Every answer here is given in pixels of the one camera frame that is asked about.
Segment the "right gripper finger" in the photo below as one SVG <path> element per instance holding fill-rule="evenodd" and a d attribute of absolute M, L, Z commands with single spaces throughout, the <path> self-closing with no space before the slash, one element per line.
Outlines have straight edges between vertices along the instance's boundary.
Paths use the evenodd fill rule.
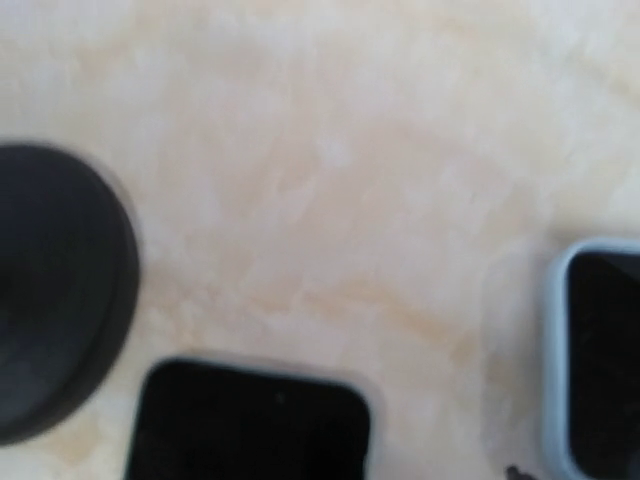
<path fill-rule="evenodd" d="M 510 465 L 505 469 L 506 480 L 535 480 L 535 477 L 531 474 L 521 471 L 519 467 Z"/>

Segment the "lone black smartphone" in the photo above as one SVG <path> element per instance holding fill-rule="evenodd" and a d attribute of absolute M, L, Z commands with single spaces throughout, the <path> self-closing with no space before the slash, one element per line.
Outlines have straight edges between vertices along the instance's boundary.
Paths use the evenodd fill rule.
<path fill-rule="evenodd" d="M 344 382 L 169 358 L 142 385 L 127 479 L 364 479 L 372 415 Z"/>

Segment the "black pole phone stand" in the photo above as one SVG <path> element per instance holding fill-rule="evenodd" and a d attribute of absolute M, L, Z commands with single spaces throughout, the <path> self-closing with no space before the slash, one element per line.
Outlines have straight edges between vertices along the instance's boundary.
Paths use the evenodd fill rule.
<path fill-rule="evenodd" d="M 1 441 L 35 437 L 105 379 L 131 325 L 137 242 L 111 186 L 42 144 L 1 148 Z"/>

